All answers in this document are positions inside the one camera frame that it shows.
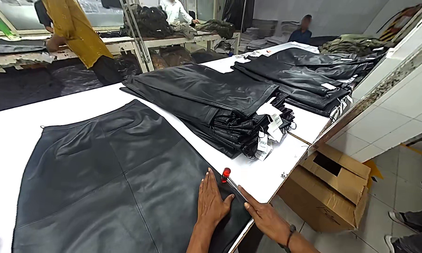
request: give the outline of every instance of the garment factory floor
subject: garment factory floor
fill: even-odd
[[[389,253],[384,235],[401,237],[414,232],[393,222],[388,217],[388,211],[422,210],[422,155],[399,145],[373,160],[384,179],[376,178],[377,182],[373,182],[358,231],[337,234],[315,232],[279,196],[276,195],[271,204],[321,253]],[[257,253],[284,253],[284,250],[263,236]]]

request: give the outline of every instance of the hand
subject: hand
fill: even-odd
[[[260,204],[242,186],[238,186],[238,189],[247,199],[248,203],[244,203],[244,206],[261,232],[277,243],[286,245],[290,233],[289,224],[277,214],[270,204]]]
[[[214,172],[208,168],[208,172],[205,178],[202,179],[198,192],[197,224],[206,224],[215,228],[230,211],[233,198],[234,194],[231,194],[225,201],[222,201]]]

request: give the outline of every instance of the black wristband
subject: black wristband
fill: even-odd
[[[291,253],[291,250],[289,249],[289,241],[291,240],[291,236],[293,236],[293,233],[295,232],[295,231],[297,231],[297,228],[294,226],[294,225],[291,225],[290,227],[289,227],[289,231],[290,231],[290,233],[289,233],[289,236],[287,237],[287,242],[286,242],[286,245],[285,246],[283,246],[283,245],[281,245],[281,244],[278,244],[278,245],[280,245],[280,247],[282,247],[287,253]]]

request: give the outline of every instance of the cardboard box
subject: cardboard box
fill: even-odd
[[[293,169],[277,194],[315,231],[355,230],[366,207],[369,173],[366,165],[322,145]]]

